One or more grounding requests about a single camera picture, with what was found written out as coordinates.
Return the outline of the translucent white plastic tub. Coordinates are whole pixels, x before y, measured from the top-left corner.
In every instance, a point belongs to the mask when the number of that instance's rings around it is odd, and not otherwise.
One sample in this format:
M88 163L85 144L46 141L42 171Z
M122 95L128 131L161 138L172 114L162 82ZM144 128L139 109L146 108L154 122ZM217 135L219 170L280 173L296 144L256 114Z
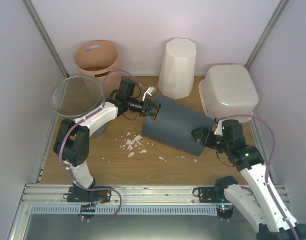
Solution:
M204 114L212 119L240 115L234 119L247 123L259 102L249 72L239 64L211 66L198 89Z

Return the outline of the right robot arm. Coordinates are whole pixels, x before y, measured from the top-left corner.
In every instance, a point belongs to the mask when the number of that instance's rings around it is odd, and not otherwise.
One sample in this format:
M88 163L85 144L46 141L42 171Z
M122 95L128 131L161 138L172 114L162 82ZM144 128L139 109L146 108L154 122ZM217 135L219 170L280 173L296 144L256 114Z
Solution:
M232 203L253 227L258 240L306 239L306 224L298 223L289 212L267 175L262 155L255 146L246 144L238 120L220 120L216 131L200 127L191 134L196 143L226 154L249 184L256 202L243 192L232 176L216 180L214 197L221 203Z

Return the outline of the dark teal plastic bin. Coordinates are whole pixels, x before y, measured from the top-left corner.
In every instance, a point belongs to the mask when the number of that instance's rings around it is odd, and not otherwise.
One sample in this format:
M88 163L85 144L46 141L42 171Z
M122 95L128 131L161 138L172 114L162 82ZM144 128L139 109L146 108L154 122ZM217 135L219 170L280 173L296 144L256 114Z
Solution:
M199 128L212 129L213 119L173 99L158 95L160 105L155 119L146 117L141 135L194 156L200 156L204 146L196 143L191 134Z

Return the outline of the grey translucent bin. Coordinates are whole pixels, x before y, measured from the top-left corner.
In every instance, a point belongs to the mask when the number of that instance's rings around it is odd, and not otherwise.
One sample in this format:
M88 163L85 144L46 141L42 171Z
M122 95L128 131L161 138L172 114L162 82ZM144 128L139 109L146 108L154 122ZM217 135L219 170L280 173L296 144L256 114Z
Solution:
M54 112L70 120L89 114L102 101L103 89L100 82L85 75L72 76L61 81L50 97Z

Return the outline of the white faceted bin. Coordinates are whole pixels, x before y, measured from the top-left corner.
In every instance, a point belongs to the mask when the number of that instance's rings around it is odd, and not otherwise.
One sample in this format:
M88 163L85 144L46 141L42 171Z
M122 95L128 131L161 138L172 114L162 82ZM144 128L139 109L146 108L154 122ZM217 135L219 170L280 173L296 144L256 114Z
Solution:
M158 87L162 95L178 100L189 96L195 77L197 48L187 38L166 43Z

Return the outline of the peach plastic waste bin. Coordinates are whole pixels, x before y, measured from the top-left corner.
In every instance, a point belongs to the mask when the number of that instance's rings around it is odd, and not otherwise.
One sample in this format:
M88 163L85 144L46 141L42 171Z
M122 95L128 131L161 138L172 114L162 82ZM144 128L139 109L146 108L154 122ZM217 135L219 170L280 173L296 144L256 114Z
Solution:
M120 68L117 47L105 40L91 41L81 46L74 54L73 61L82 75L97 79L100 83L113 85L120 78L115 70Z

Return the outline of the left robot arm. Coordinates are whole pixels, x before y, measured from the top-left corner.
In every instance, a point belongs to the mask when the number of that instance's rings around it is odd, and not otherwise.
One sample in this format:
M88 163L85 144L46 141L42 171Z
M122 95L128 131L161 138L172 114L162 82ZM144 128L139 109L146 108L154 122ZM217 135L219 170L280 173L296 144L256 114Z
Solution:
M105 124L130 111L141 117L155 117L159 107L148 96L152 96L156 88L151 86L143 97L134 97L134 89L143 86L131 79L123 79L118 89L91 112L74 120L65 118L59 127L53 151L59 157L59 163L65 167L73 178L73 184L80 188L79 197L90 202L96 196L95 180L91 175L87 161L90 137Z

